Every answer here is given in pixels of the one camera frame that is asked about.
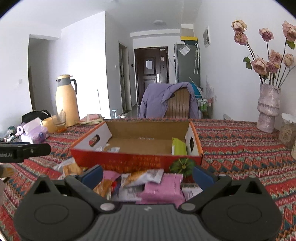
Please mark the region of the pink ceramic vase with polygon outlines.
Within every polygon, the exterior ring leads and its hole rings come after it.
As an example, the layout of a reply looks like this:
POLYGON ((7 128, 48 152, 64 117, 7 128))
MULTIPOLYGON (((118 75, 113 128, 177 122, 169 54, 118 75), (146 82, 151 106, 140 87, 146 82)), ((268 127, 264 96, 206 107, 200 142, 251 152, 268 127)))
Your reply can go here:
POLYGON ((272 133, 275 118, 280 112, 280 89, 277 86, 260 84, 257 110, 257 128, 265 133, 272 133))

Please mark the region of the pink snack packet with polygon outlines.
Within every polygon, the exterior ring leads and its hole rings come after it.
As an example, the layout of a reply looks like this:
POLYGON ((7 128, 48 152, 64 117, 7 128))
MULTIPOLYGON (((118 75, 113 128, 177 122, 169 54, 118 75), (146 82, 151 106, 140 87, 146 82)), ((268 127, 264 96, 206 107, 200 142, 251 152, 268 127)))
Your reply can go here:
POLYGON ((160 183, 149 182, 139 197, 146 200, 166 200, 181 197, 182 174, 163 174, 160 183))
POLYGON ((174 204, 178 208, 185 202, 185 198, 182 195, 173 196, 142 196, 140 201, 136 204, 174 204))

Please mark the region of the orange cardboard box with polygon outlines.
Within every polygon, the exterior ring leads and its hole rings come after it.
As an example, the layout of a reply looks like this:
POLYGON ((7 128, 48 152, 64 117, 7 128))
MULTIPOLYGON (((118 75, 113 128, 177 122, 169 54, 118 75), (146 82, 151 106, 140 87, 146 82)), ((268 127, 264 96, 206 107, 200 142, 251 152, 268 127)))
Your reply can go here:
POLYGON ((79 138, 70 148, 82 167, 100 165, 104 170, 132 173, 164 169, 179 163, 184 171, 203 160, 203 150, 191 120, 106 120, 79 138), (171 154, 172 138, 186 144, 186 156, 171 154))

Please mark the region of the purple tissue pack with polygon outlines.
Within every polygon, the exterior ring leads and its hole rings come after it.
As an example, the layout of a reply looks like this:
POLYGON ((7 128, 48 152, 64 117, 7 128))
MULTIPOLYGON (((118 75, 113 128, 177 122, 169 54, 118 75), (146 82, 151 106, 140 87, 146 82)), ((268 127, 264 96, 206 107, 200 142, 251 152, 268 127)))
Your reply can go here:
POLYGON ((41 144, 49 137, 48 128, 43 126, 40 118, 35 118, 21 127, 23 128, 23 133, 20 135, 22 142, 41 144))

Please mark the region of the yellow box on refrigerator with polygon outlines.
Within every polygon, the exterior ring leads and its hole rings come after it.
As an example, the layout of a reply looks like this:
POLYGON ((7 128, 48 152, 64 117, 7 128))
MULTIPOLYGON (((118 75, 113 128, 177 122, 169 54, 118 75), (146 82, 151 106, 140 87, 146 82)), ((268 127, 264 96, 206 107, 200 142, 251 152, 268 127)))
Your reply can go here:
POLYGON ((198 41, 198 38, 191 36, 181 36, 181 41, 198 41))

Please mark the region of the dark brown door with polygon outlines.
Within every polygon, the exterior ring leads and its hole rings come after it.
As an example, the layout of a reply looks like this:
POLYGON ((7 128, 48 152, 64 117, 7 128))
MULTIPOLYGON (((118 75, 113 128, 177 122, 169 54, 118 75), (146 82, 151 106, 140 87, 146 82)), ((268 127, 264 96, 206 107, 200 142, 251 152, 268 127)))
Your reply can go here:
POLYGON ((167 47, 138 48, 134 50, 137 102, 141 104, 149 84, 169 83, 167 47))

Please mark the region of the glass cup with tea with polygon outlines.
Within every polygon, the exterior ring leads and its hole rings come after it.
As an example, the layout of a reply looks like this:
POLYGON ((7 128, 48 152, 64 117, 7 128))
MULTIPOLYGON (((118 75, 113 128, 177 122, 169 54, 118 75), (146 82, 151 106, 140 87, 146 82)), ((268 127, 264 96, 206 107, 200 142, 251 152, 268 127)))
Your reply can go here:
POLYGON ((57 133, 62 133, 67 130, 66 126, 66 113, 60 111, 58 114, 51 116, 57 133))

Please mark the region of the dried pink roses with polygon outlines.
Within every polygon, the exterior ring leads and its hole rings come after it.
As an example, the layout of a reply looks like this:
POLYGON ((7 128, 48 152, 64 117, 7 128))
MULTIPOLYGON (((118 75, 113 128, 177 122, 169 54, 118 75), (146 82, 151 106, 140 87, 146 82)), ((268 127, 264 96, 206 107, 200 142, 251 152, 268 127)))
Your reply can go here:
POLYGON ((243 58, 245 67, 257 73, 262 84, 281 88, 288 75, 295 69, 295 57, 287 52, 287 48, 295 49, 295 26, 287 21, 282 24, 282 33, 285 37, 283 53, 269 47, 269 42, 274 40, 271 30, 268 28, 258 30, 260 37, 266 44, 266 58, 260 57, 253 51, 246 35, 247 24, 243 20, 234 20, 231 23, 231 28, 234 31, 234 41, 247 47, 250 52, 247 57, 243 58))

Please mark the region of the upper pink snack packet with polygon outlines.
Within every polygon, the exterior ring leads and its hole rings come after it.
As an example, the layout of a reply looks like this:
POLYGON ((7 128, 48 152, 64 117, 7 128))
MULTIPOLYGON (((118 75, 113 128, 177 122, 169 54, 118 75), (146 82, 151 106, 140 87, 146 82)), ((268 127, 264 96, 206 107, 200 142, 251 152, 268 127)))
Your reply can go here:
POLYGON ((163 174, 160 183, 149 182, 139 197, 146 200, 166 200, 181 197, 182 174, 163 174))

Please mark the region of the lower pink snack packet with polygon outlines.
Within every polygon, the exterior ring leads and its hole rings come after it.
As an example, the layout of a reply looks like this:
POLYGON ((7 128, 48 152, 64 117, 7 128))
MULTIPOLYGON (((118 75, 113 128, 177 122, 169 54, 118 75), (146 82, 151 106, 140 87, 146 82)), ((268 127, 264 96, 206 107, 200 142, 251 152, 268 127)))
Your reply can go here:
POLYGON ((178 208, 185 202, 185 198, 182 195, 173 196, 142 196, 140 201, 136 204, 174 204, 178 208))

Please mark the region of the orange chip packet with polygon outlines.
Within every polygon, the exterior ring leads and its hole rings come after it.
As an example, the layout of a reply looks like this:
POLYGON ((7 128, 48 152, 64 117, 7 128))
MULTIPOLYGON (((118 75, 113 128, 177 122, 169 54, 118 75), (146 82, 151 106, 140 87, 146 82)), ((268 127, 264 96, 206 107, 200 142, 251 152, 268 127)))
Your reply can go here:
POLYGON ((100 195, 101 197, 110 200, 112 195, 112 184, 114 181, 109 179, 103 179, 94 189, 93 191, 100 195))

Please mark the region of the lime green snack box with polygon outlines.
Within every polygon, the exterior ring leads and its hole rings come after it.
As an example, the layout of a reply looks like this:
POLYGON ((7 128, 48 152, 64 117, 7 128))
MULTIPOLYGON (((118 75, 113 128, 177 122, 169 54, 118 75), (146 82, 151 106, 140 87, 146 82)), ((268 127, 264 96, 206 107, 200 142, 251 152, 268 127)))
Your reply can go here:
POLYGON ((187 147, 184 142, 178 138, 172 138, 171 154, 174 156, 186 156, 187 147))

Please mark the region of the purple jacket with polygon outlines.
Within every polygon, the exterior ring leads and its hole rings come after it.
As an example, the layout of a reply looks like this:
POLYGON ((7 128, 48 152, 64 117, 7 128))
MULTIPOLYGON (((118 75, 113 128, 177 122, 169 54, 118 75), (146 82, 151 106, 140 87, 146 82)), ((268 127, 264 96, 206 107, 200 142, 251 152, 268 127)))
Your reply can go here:
POLYGON ((142 97, 138 117, 163 118, 168 110, 167 100, 181 88, 186 88, 190 94, 189 118, 200 119, 194 89, 189 82, 149 84, 142 97))

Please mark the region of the grey refrigerator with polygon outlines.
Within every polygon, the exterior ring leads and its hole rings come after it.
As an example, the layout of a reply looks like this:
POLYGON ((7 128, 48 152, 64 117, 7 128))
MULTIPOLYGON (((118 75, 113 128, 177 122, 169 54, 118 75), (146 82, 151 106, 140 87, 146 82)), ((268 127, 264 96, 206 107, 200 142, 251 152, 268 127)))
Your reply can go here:
POLYGON ((200 87, 199 43, 185 40, 174 45, 176 82, 190 82, 200 87))

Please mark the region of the red packets on table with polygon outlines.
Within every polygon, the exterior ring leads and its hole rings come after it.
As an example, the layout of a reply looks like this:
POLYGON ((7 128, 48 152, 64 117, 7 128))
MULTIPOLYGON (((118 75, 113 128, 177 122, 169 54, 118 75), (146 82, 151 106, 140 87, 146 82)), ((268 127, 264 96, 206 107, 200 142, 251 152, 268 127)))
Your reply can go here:
POLYGON ((87 114, 86 117, 79 120, 81 125, 97 125, 104 121, 104 117, 101 114, 87 114))

